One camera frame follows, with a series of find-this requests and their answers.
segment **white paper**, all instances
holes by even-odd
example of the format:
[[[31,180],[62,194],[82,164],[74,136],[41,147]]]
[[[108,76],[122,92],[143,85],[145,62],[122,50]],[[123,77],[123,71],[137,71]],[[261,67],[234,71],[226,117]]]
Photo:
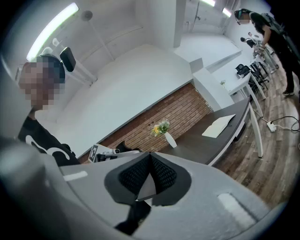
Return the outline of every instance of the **white paper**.
[[[218,118],[204,131],[204,133],[202,133],[202,136],[217,138],[220,133],[223,132],[225,127],[227,127],[230,119],[234,116],[235,114]]]

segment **white cable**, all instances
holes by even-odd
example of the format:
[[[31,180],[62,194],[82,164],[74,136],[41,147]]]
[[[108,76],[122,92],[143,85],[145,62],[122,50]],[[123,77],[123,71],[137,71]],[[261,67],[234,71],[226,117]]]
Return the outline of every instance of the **white cable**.
[[[265,122],[267,122],[267,123],[268,123],[268,121],[267,121],[267,120],[265,120],[263,117],[261,117],[257,111],[255,111],[254,109],[253,109],[253,111],[254,111],[254,112],[256,112],[256,113],[257,113],[257,115],[258,115],[258,116],[259,116],[259,117],[260,117],[262,120],[264,120]]]
[[[290,128],[288,128],[288,127],[282,127],[282,126],[280,126],[280,125],[275,125],[275,126],[277,126],[277,127],[281,127],[282,129],[285,129],[285,130],[289,130],[289,131],[291,131],[291,129],[290,129]]]

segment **white graphic print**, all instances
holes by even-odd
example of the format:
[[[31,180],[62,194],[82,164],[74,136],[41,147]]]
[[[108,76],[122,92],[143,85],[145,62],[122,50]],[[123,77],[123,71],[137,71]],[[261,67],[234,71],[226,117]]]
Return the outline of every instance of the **white graphic print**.
[[[70,156],[69,156],[66,152],[64,152],[63,150],[61,150],[61,149],[59,149],[59,148],[49,148],[48,150],[46,150],[45,148],[42,148],[41,146],[39,146],[39,145],[36,143],[36,141],[33,140],[32,136],[30,136],[30,135],[27,135],[27,136],[25,137],[25,141],[26,141],[26,143],[29,144],[29,145],[32,145],[32,143],[34,143],[38,148],[44,150],[47,154],[49,154],[49,155],[51,155],[51,156],[52,156],[53,153],[55,153],[55,152],[62,152],[63,154],[65,154],[66,159],[67,159],[67,160],[70,160]]]

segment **dark countertop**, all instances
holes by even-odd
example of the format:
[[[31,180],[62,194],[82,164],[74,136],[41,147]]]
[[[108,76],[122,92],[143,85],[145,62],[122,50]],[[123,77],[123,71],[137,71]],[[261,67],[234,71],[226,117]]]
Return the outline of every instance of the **dark countertop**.
[[[202,164],[209,164],[235,134],[246,114],[249,102],[250,98],[248,97],[231,106],[207,114],[187,132],[175,140],[177,143],[176,148],[172,148],[168,145],[159,152]],[[232,114],[236,115],[230,120],[227,127],[217,138],[202,136],[202,133],[213,123],[213,121],[220,117]]]

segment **white vase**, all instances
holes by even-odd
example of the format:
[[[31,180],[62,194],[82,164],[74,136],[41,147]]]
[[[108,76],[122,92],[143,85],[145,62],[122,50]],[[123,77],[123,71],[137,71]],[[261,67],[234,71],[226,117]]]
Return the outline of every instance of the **white vase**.
[[[173,147],[177,147],[177,144],[174,140],[174,138],[171,136],[171,134],[169,134],[168,132],[165,133],[165,138],[168,141],[168,143]]]

